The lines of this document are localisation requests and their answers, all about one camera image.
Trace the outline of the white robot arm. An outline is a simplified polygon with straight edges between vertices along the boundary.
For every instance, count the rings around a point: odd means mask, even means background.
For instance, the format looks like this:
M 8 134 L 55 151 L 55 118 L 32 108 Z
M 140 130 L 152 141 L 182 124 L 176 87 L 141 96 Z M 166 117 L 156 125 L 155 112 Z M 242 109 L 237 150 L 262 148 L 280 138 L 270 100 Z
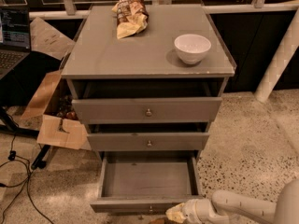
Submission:
M 168 219 L 190 224 L 233 224 L 240 216 L 259 224 L 299 224 L 299 180 L 288 183 L 276 203 L 217 190 L 212 199 L 191 199 L 166 211 Z

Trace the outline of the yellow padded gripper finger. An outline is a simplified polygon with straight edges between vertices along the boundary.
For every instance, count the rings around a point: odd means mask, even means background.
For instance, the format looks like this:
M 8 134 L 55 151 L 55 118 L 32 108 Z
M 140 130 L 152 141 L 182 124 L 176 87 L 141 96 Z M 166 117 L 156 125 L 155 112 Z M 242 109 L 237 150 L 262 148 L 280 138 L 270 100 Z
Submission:
M 167 218 L 171 221 L 182 224 L 186 220 L 186 217 L 183 215 L 182 212 L 183 206 L 184 204 L 180 203 L 174 207 L 167 209 L 165 212 Z

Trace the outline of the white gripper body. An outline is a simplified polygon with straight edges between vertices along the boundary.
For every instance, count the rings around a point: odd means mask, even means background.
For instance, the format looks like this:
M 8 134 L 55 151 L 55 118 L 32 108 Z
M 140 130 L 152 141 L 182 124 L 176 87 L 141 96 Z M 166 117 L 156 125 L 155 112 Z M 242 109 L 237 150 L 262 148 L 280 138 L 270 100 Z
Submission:
M 206 221 L 218 224 L 221 221 L 208 199 L 188 200 L 182 207 L 182 214 L 190 224 L 202 224 Z

